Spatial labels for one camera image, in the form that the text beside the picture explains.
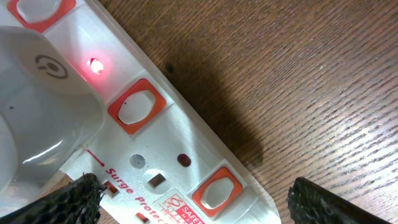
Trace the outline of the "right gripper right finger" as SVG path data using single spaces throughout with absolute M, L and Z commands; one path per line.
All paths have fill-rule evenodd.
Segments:
M 389 224 L 304 177 L 289 188 L 287 203 L 296 224 Z

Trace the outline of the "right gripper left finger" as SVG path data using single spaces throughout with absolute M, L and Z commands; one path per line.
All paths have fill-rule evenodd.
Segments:
M 1 224 L 95 224 L 106 186 L 92 173 L 1 217 Z

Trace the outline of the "white power strip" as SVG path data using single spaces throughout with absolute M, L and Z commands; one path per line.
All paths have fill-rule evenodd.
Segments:
M 119 223 L 280 222 L 270 195 L 98 1 L 2 1 L 2 26 L 42 34 L 104 105 L 99 131 L 36 200 L 92 173 L 106 186 L 100 209 Z

